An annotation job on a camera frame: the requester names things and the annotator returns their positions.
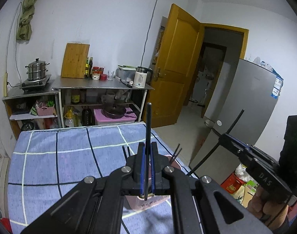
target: pink basket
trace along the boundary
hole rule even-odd
[[[179,163],[175,160],[171,164],[174,168],[177,168],[181,170],[181,166]],[[152,183],[151,182],[151,167],[149,167],[149,185]],[[157,205],[159,203],[162,203],[170,198],[169,195],[151,195],[147,198],[147,201],[144,201],[143,198],[140,198],[139,196],[131,196],[131,195],[126,195],[126,199],[129,203],[129,206],[132,210],[135,211],[143,211],[146,210],[154,205]]]
[[[41,107],[41,108],[36,107],[36,109],[37,109],[38,116],[50,116],[50,115],[53,115],[54,110],[55,110],[54,106],[52,106],[52,107],[45,107],[44,106],[44,107]]]

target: bamboo cutting board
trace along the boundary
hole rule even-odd
[[[67,43],[61,77],[84,78],[84,71],[90,45]]]

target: bed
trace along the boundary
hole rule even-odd
[[[12,155],[8,209],[13,234],[20,233],[86,176],[109,175],[125,165],[122,146],[137,152],[145,123],[22,132]],[[171,149],[152,130],[160,154]],[[177,159],[184,173],[189,168]],[[173,233],[170,199],[144,211],[125,200],[120,233]]]

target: human hand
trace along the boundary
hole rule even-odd
[[[283,207],[285,207],[284,210],[279,214],[279,216],[277,216],[277,218],[269,226],[270,230],[275,230],[284,223],[288,213],[288,206],[285,203],[279,204],[271,200],[266,202],[262,201],[261,195],[263,191],[264,189],[262,187],[257,188],[255,195],[248,203],[247,210],[258,219],[262,217],[263,213],[266,215],[270,215],[271,217],[264,223],[265,225],[268,225],[270,221],[279,213],[279,211]]]

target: black rod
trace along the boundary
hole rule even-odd
[[[131,153],[130,153],[130,148],[129,148],[129,146],[127,146],[127,149],[128,149],[128,156],[131,156]]]
[[[174,156],[174,158],[172,159],[172,161],[170,162],[170,164],[172,164],[174,162],[174,160],[178,157],[178,155],[180,154],[182,148],[178,151],[178,153]]]
[[[122,150],[123,150],[123,154],[125,155],[125,160],[127,162],[127,153],[126,153],[125,146],[122,146]]]
[[[146,140],[145,140],[145,179],[144,179],[144,201],[148,197],[148,170],[149,159],[151,154],[151,125],[152,125],[152,104],[146,105]]]
[[[173,155],[171,156],[171,158],[170,158],[170,160],[169,160],[170,163],[172,162],[172,159],[173,159],[174,156],[176,155],[176,152],[178,151],[179,147],[180,147],[180,144],[178,144],[178,146],[176,147],[176,150],[174,151]]]
[[[243,115],[244,113],[244,109],[242,109],[239,113],[239,115],[237,116],[237,118],[235,119],[235,121],[232,123],[232,125],[229,127],[229,129],[225,132],[226,134],[229,134],[231,132],[231,130],[233,129],[233,127],[236,125],[236,123],[238,122],[239,118]]]
[[[231,130],[233,129],[233,127],[235,126],[235,124],[238,122],[239,118],[243,115],[244,109],[242,109],[239,113],[239,115],[237,116],[237,118],[235,119],[235,121],[232,123],[232,125],[229,127],[229,129],[226,131],[226,134],[229,134],[231,132]],[[205,155],[205,157],[193,168],[191,169],[191,171],[189,173],[187,173],[187,176],[190,176],[192,173],[194,173],[194,171],[196,171],[211,155],[212,153],[214,153],[214,151],[219,147],[219,143],[217,143],[211,151],[209,151],[207,153],[207,155]]]

